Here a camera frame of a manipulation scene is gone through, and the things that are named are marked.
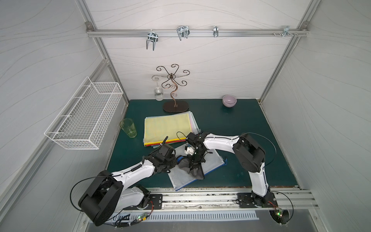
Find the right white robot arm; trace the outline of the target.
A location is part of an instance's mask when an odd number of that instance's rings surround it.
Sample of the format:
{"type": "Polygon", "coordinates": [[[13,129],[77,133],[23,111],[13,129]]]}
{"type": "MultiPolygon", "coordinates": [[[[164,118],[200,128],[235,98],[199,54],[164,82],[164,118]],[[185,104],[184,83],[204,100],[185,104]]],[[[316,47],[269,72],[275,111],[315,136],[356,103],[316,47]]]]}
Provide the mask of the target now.
{"type": "Polygon", "coordinates": [[[240,165],[249,173],[253,196],[266,197],[269,185],[265,175],[265,150],[249,133],[239,136],[222,136],[212,133],[189,133],[186,142],[194,149],[183,159],[178,158],[180,167],[190,171],[197,179],[204,179],[202,163],[209,150],[222,150],[236,156],[240,165]]]}

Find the grey microfibre cloth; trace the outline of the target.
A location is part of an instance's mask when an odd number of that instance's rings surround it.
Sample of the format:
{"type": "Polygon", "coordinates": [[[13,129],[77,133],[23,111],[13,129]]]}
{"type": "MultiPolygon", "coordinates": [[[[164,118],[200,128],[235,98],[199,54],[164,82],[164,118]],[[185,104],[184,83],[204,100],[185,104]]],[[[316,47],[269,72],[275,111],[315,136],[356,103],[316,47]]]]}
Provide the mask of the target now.
{"type": "Polygon", "coordinates": [[[194,163],[191,158],[186,156],[179,156],[177,159],[178,167],[191,175],[194,179],[204,180],[203,167],[200,163],[194,163]]]}

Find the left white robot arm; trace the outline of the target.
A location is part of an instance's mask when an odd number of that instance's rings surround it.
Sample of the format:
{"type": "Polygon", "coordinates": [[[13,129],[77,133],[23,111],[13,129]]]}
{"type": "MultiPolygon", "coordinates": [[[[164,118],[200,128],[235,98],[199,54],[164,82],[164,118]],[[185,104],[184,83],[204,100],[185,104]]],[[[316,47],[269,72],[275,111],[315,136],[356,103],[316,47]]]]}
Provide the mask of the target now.
{"type": "Polygon", "coordinates": [[[169,173],[176,164],[176,151],[163,144],[142,161],[127,169],[110,173],[101,171],[92,177],[91,185],[78,201],[80,211],[84,212],[96,226],[109,220],[116,208],[129,206],[146,207],[150,192],[134,184],[155,174],[169,173]]]}

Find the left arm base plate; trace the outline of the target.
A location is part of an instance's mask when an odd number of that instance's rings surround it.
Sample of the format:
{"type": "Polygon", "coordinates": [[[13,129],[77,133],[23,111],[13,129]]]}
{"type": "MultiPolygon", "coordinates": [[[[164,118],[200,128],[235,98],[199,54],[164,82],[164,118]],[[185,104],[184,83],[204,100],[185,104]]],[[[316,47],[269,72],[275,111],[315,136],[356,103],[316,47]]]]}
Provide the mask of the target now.
{"type": "Polygon", "coordinates": [[[154,208],[155,210],[162,209],[162,194],[149,194],[145,195],[142,201],[136,206],[129,206],[124,208],[124,210],[151,210],[154,208]]]}

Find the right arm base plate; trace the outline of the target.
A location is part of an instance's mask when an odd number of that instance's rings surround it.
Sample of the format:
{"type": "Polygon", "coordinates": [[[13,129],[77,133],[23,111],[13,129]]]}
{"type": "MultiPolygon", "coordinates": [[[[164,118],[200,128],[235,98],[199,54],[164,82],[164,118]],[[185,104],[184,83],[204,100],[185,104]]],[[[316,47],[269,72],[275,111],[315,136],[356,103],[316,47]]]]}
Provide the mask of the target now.
{"type": "Polygon", "coordinates": [[[237,194],[236,204],[240,208],[275,208],[278,207],[276,198],[272,192],[268,192],[261,197],[253,192],[243,192],[237,194]]]}

